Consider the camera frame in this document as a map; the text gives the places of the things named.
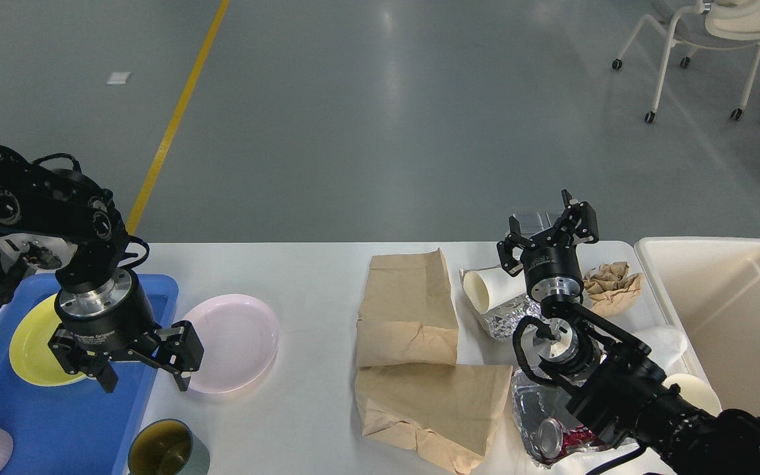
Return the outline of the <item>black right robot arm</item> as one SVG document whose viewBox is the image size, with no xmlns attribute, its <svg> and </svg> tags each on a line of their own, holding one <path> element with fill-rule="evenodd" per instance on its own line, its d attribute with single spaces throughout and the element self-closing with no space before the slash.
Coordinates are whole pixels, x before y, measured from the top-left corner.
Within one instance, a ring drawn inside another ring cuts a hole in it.
<svg viewBox="0 0 760 475">
<path fill-rule="evenodd" d="M 694 406 L 649 357 L 633 334 L 583 306 L 576 247 L 597 243 L 594 208 L 561 192 L 564 210 L 551 228 L 522 235 L 516 216 L 498 241 L 501 268 L 524 276 L 541 318 L 520 319 L 513 349 L 520 369 L 536 384 L 560 388 L 567 411 L 597 438 L 618 447 L 627 438 L 639 448 L 594 469 L 599 474 L 646 450 L 678 474 L 760 473 L 760 418 L 739 409 L 714 416 Z"/>
</svg>

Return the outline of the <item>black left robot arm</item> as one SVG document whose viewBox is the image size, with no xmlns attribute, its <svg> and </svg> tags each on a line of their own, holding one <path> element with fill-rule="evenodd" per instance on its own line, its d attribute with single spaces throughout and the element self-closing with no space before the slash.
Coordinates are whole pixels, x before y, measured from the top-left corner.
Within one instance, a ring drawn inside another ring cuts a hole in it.
<svg viewBox="0 0 760 475">
<path fill-rule="evenodd" d="M 135 272 L 150 246 L 129 234 L 113 193 L 82 173 L 48 169 L 0 145 L 0 238 L 29 234 L 75 246 L 55 265 L 60 291 L 53 307 L 59 325 L 48 348 L 61 369 L 117 387 L 111 362 L 146 364 L 172 375 L 181 391 L 201 367 L 205 349 L 189 321 L 161 327 Z"/>
</svg>

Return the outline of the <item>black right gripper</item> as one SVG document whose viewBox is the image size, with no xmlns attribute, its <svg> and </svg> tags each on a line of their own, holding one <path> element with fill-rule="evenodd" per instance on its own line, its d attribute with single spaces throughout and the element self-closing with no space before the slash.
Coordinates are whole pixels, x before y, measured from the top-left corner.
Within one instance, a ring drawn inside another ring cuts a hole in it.
<svg viewBox="0 0 760 475">
<path fill-rule="evenodd" d="M 516 277 L 524 274 L 526 292 L 542 303 L 549 296 L 583 302 L 576 245 L 600 240 L 596 213 L 587 201 L 578 201 L 561 190 L 564 209 L 550 229 L 550 240 L 536 241 L 522 235 L 518 218 L 509 219 L 509 231 L 497 242 L 501 268 Z"/>
</svg>

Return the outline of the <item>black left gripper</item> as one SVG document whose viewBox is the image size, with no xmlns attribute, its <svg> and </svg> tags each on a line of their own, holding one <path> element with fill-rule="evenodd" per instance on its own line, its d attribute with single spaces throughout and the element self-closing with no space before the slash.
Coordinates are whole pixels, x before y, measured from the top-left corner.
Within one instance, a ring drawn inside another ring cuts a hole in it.
<svg viewBox="0 0 760 475">
<path fill-rule="evenodd" d="M 60 290 L 53 306 L 61 322 L 48 348 L 64 372 L 93 378 L 107 394 L 118 383 L 110 359 L 166 370 L 181 392 L 200 370 L 205 349 L 193 323 L 160 328 L 132 270 L 115 269 L 109 280 L 85 294 Z"/>
</svg>

